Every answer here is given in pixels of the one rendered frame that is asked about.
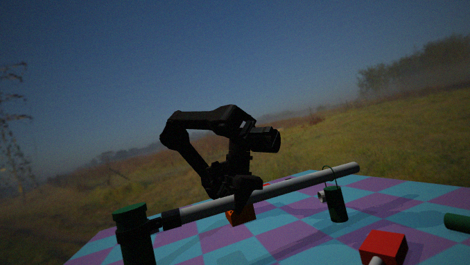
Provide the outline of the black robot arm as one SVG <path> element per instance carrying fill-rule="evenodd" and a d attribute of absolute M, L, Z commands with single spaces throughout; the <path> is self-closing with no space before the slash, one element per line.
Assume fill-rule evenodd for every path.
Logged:
<path fill-rule="evenodd" d="M 240 128 L 245 121 L 243 128 Z M 179 154 L 201 177 L 201 183 L 213 200 L 229 196 L 223 175 L 234 176 L 232 159 L 212 162 L 209 166 L 189 141 L 186 129 L 212 130 L 216 135 L 229 138 L 229 151 L 278 153 L 281 136 L 272 126 L 255 127 L 256 119 L 237 105 L 224 105 L 212 111 L 175 111 L 167 120 L 159 136 L 160 142 Z"/>

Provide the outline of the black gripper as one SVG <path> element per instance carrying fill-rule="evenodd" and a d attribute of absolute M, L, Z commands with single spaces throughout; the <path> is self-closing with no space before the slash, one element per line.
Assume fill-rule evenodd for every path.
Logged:
<path fill-rule="evenodd" d="M 250 152 L 247 151 L 229 151 L 226 156 L 232 159 L 232 166 L 234 169 L 234 176 L 223 175 L 218 177 L 227 190 L 229 196 L 234 195 L 234 205 L 236 215 L 240 215 L 248 198 L 254 190 L 263 189 L 263 181 L 258 176 L 253 176 L 250 170 Z"/>

